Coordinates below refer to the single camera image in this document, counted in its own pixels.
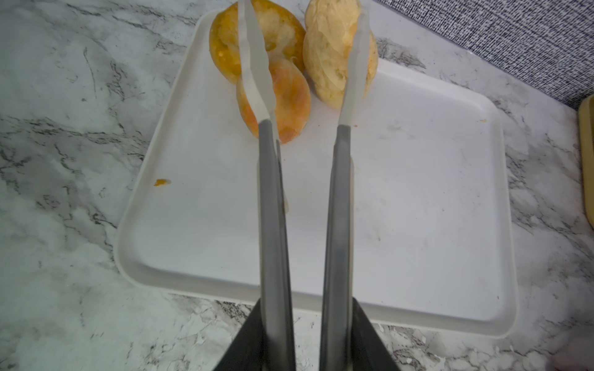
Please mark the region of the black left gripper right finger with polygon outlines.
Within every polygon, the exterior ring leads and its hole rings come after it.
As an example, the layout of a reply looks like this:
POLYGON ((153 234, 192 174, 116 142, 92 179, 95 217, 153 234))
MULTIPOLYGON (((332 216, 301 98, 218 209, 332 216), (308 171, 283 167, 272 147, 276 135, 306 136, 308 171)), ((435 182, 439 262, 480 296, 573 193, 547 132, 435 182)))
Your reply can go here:
POLYGON ((400 371, 356 298, 353 298, 351 358, 354 371, 400 371))

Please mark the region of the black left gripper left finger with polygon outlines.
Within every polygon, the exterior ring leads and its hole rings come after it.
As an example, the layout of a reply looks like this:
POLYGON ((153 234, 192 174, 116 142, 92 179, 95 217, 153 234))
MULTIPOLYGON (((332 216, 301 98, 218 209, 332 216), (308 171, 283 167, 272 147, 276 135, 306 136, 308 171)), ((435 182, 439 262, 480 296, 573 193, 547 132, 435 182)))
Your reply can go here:
POLYGON ((258 300, 214 371, 261 371, 264 365, 265 330, 258 300))

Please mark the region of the metal tongs with white tips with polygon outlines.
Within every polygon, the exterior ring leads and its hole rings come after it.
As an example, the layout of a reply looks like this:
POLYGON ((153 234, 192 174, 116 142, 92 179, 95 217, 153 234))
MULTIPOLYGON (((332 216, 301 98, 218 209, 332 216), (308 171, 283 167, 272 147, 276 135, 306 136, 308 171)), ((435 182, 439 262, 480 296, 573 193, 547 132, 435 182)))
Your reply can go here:
MULTIPOLYGON (((265 330, 266 367, 295 368, 295 337, 286 233, 281 148, 275 119, 275 93, 269 57, 254 7, 238 3, 241 83, 259 134, 258 212, 260 229, 261 319, 265 330)), ((348 79, 334 144, 329 189, 326 263, 320 343, 321 370, 354 369, 353 323, 354 164, 351 128, 364 97, 371 30, 368 11, 357 20, 348 59, 348 79)))

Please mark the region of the pale knotted bun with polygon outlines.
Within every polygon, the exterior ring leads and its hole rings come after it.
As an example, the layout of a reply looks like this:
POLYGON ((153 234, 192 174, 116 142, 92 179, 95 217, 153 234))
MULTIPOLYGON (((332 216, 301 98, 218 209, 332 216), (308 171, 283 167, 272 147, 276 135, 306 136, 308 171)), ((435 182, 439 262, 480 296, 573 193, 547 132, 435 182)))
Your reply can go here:
POLYGON ((339 110, 348 77, 348 57, 362 12, 358 0, 312 0, 305 14, 303 62, 318 98, 339 110))

